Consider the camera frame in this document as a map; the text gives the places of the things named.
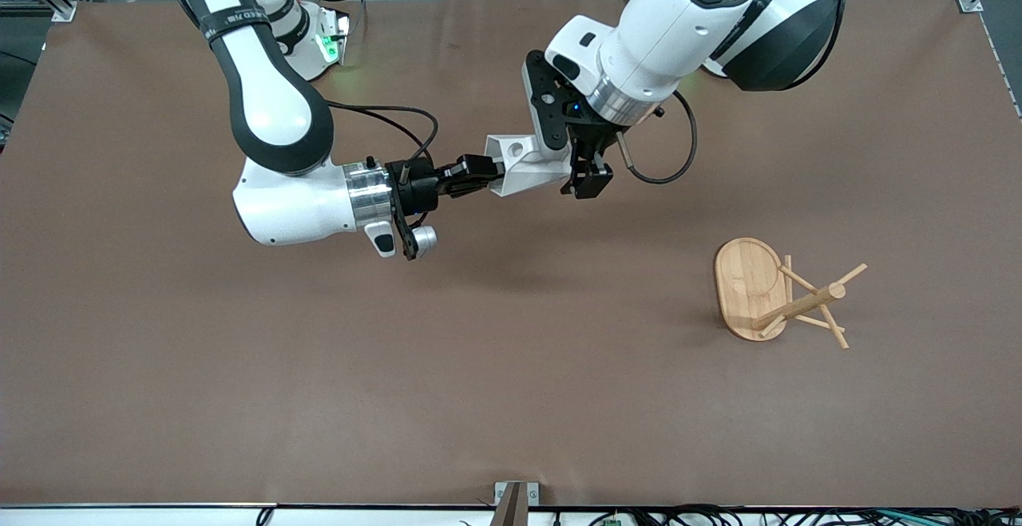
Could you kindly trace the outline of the brown table cover sheet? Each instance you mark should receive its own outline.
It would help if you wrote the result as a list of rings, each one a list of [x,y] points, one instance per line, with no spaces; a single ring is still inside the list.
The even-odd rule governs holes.
[[[850,0],[807,85],[685,85],[699,152],[442,201],[438,245],[264,247],[172,3],[52,27],[0,155],[0,504],[1022,505],[1022,119],[953,0]],[[723,322],[763,241],[822,327]]]

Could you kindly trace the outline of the wooden cup rack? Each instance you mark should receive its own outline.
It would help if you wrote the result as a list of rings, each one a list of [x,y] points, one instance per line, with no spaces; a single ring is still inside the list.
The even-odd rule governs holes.
[[[748,342],[781,336],[789,322],[828,330],[841,349],[849,349],[846,329],[829,308],[847,294],[847,283],[868,269],[860,264],[827,285],[817,287],[796,274],[790,256],[781,257],[766,243],[741,236],[724,243],[713,261],[719,312],[726,328]]]

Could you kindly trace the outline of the white faceted cup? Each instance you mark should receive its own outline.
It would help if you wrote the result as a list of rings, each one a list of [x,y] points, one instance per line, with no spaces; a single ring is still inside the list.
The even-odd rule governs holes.
[[[538,136],[487,136],[483,155],[503,168],[501,176],[487,183],[497,196],[564,184],[572,173],[572,147],[552,150]]]

